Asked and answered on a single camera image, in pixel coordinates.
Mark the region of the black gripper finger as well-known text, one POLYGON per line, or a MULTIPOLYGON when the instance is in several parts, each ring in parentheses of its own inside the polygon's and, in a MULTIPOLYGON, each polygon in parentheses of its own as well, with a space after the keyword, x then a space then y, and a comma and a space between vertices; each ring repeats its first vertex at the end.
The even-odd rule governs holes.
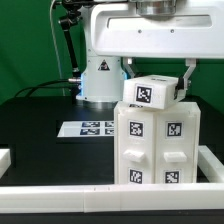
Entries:
POLYGON ((135 64, 135 60, 133 58, 124 57, 123 67, 125 68, 125 70, 127 71, 127 73, 129 74, 131 78, 137 77, 138 70, 135 64))
POLYGON ((191 81, 189 80, 190 76, 192 75, 192 73, 194 72, 196 66, 197 66, 197 60, 196 59, 186 59, 185 60, 185 65, 187 66, 187 70, 184 73, 183 76, 180 76, 178 78, 178 83, 176 86, 177 90, 187 90, 188 87, 191 84, 191 81))

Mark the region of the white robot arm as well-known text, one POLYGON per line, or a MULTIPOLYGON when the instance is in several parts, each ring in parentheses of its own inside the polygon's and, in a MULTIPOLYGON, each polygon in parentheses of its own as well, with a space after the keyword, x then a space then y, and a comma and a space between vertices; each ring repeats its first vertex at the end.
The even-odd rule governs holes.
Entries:
POLYGON ((81 100, 120 100, 123 58, 224 58, 224 0, 93 0, 81 17, 81 100))

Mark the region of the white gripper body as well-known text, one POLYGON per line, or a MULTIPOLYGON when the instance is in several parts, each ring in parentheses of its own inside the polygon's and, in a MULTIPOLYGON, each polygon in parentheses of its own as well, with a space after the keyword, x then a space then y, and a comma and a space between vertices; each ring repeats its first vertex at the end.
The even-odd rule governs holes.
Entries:
POLYGON ((90 24, 99 55, 224 58, 224 0, 177 0, 173 15, 150 16, 131 2, 99 4, 90 24))

